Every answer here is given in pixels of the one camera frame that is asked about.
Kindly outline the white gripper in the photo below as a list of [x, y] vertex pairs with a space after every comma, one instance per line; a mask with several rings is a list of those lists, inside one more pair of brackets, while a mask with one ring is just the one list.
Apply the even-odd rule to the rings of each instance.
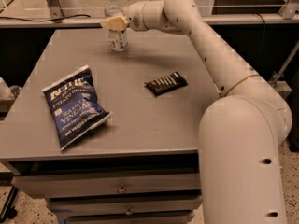
[[147, 31], [143, 21], [143, 8], [146, 2], [136, 2], [123, 9], [123, 15], [106, 17], [100, 24], [104, 29], [111, 31], [124, 31], [128, 26], [135, 31]]

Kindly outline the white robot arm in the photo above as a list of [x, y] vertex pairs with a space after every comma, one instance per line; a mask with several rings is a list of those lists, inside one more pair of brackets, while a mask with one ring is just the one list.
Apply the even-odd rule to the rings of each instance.
[[278, 147], [292, 127], [285, 100], [206, 22], [194, 0], [144, 1], [105, 29], [181, 31], [219, 92], [199, 126], [205, 224], [287, 224]]

